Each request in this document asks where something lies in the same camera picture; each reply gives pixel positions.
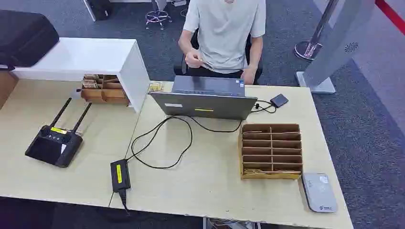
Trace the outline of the person's right hand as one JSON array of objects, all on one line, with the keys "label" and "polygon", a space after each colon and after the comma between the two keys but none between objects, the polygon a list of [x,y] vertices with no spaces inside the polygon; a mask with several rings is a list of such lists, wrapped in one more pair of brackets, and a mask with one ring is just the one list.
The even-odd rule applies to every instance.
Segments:
[{"label": "person's right hand", "polygon": [[190,68],[200,68],[204,65],[204,61],[201,58],[201,54],[198,50],[191,48],[185,55],[186,64]]}]

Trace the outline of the person's left hand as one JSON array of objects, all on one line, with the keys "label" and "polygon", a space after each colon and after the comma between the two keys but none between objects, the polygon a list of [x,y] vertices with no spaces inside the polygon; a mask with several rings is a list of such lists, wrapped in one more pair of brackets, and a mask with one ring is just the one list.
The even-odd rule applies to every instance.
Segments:
[{"label": "person's left hand", "polygon": [[245,84],[253,85],[256,78],[256,67],[247,67],[243,70],[241,78],[244,80]]}]

